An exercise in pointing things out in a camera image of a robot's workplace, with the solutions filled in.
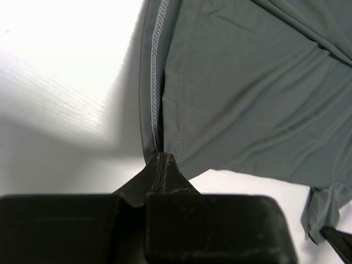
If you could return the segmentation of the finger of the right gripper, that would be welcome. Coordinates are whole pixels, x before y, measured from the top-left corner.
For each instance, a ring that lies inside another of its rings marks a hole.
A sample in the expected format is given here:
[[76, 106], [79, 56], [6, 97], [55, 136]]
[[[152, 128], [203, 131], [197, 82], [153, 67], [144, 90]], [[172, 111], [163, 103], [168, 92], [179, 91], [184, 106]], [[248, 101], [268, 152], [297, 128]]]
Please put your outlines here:
[[351, 234], [341, 232], [333, 227], [324, 226], [320, 233], [329, 242], [331, 247], [346, 264], [352, 262]]

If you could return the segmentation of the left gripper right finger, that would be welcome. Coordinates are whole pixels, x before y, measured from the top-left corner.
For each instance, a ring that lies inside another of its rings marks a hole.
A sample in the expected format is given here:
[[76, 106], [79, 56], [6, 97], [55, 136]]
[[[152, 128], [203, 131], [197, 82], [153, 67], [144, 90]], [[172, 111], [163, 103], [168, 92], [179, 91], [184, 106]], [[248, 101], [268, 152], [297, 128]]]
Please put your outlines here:
[[201, 194], [158, 153], [145, 203], [148, 263], [297, 263], [285, 215], [263, 195]]

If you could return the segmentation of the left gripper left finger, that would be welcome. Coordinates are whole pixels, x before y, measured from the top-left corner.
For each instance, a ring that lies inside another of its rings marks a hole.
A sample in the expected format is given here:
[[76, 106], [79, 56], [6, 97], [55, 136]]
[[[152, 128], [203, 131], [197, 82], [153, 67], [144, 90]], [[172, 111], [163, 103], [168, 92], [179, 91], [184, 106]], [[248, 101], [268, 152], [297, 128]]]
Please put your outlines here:
[[111, 194], [1, 197], [1, 263], [145, 263], [147, 194], [164, 155]]

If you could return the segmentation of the grey t-shirt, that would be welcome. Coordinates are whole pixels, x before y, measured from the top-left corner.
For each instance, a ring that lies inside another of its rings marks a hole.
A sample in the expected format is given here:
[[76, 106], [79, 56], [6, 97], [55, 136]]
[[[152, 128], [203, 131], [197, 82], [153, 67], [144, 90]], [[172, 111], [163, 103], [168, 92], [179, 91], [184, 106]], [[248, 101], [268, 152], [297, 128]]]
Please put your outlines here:
[[307, 185], [322, 243], [351, 200], [351, 1], [147, 1], [139, 108], [145, 161]]

